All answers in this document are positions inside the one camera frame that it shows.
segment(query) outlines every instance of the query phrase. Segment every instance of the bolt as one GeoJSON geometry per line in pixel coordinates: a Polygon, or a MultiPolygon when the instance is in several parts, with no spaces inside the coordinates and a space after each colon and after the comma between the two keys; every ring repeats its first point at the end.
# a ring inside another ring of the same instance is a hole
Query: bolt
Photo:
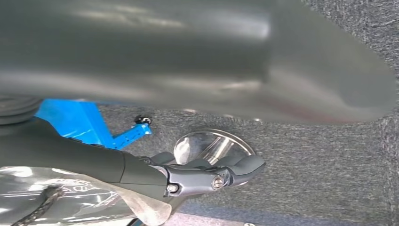
{"type": "Polygon", "coordinates": [[[150,164],[150,163],[151,163],[151,161],[150,161],[149,159],[143,159],[143,162],[144,162],[144,163],[147,163],[147,164],[150,164]]]}
{"type": "Polygon", "coordinates": [[[223,178],[220,176],[214,177],[212,180],[212,188],[219,190],[223,187],[223,178]]]}
{"type": "Polygon", "coordinates": [[[177,185],[168,185],[167,187],[166,187],[166,190],[168,191],[168,192],[177,192],[178,190],[179,190],[179,186],[177,186],[177,185]]]}
{"type": "Polygon", "coordinates": [[[144,123],[147,123],[148,125],[150,125],[150,124],[151,124],[151,119],[148,118],[148,117],[143,117],[143,116],[141,116],[141,115],[138,115],[138,116],[135,118],[135,123],[136,123],[136,124],[144,124],[144,123]]]}

